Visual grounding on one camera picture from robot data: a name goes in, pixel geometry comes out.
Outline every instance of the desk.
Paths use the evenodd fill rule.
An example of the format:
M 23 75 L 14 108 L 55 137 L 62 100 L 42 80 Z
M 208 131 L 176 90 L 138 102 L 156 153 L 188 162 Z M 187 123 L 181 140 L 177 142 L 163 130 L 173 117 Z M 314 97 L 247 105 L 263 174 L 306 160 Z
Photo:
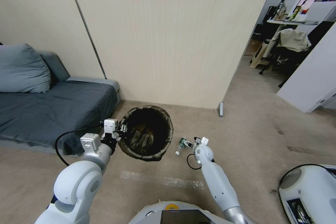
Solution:
M 282 30 L 285 25 L 317 25 L 319 22 L 318 21 L 301 21 L 301 22 L 293 21 L 293 22 L 288 22 L 286 20 L 276 21 L 276 20 L 273 20 L 273 19 L 269 19 L 269 20 L 267 20 L 267 23 L 278 24 L 279 28 L 275 32 L 275 33 L 277 33 L 278 31 Z

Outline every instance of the water bottle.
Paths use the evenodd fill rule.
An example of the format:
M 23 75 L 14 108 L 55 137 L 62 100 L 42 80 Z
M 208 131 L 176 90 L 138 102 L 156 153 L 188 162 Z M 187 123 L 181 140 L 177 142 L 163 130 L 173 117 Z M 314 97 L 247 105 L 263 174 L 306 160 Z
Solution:
M 186 147 L 183 143 L 185 139 L 184 138 L 181 138 L 181 140 L 179 141 L 178 143 L 178 146 L 177 146 L 177 151 L 175 151 L 175 154 L 177 156 L 179 156 L 179 154 L 183 151 L 183 149 Z

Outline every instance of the sofa armrest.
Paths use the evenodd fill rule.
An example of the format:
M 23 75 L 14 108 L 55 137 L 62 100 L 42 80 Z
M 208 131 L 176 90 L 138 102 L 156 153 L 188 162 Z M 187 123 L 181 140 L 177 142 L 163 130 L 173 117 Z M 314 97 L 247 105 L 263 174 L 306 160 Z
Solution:
M 48 66 L 52 83 L 65 81 L 70 77 L 62 62 L 55 53 L 50 51 L 37 51 L 37 53 L 41 55 L 42 59 Z
M 114 87 L 115 91 L 119 91 L 119 84 L 114 80 L 107 80 L 107 79 L 95 79 L 95 78 L 85 78 L 85 77 L 70 77 L 67 81 L 78 81 L 78 82 L 95 82 L 95 83 L 102 83 L 108 84 Z

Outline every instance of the robot display screen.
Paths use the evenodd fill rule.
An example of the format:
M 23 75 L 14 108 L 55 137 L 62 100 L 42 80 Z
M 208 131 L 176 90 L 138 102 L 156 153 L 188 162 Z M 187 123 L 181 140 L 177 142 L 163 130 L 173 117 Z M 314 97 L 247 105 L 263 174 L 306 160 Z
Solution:
M 195 210 L 169 210 L 162 211 L 161 224 L 213 224 L 201 211 Z
M 298 223 L 315 224 L 314 221 L 311 219 L 311 217 L 306 212 L 299 198 L 288 200 L 287 204 L 293 213 L 293 217 Z

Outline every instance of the screen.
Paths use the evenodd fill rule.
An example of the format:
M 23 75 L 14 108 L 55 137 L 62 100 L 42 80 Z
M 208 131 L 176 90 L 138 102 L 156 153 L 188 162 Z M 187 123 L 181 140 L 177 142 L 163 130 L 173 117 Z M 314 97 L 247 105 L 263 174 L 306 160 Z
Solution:
M 301 200 L 299 198 L 287 201 L 289 209 L 293 213 L 292 216 L 300 224 L 315 224 L 312 218 L 308 215 Z
M 310 6 L 312 5 L 313 2 L 315 2 L 316 0 L 306 0 L 304 2 L 304 4 L 302 5 L 302 14 L 306 14 L 307 11 L 309 10 Z
M 161 224 L 212 224 L 199 210 L 168 210 L 161 213 Z
M 300 7 L 301 5 L 303 5 L 303 3 L 304 3 L 305 1 L 306 1 L 306 0 L 300 0 L 299 3 L 297 4 L 297 6 Z

